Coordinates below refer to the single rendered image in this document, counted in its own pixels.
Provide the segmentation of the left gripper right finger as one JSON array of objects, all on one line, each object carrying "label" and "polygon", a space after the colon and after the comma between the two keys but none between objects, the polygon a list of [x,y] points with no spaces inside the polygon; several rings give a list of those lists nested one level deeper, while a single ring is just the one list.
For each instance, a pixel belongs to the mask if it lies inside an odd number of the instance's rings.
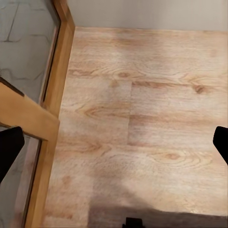
[{"label": "left gripper right finger", "polygon": [[213,144],[228,164],[228,128],[217,126]]}]

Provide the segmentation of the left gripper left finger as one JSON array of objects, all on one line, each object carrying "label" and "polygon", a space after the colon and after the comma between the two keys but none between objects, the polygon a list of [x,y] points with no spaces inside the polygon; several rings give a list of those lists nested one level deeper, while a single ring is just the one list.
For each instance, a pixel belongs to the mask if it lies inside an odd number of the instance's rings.
[{"label": "left gripper left finger", "polygon": [[20,126],[0,132],[0,184],[25,144]]}]

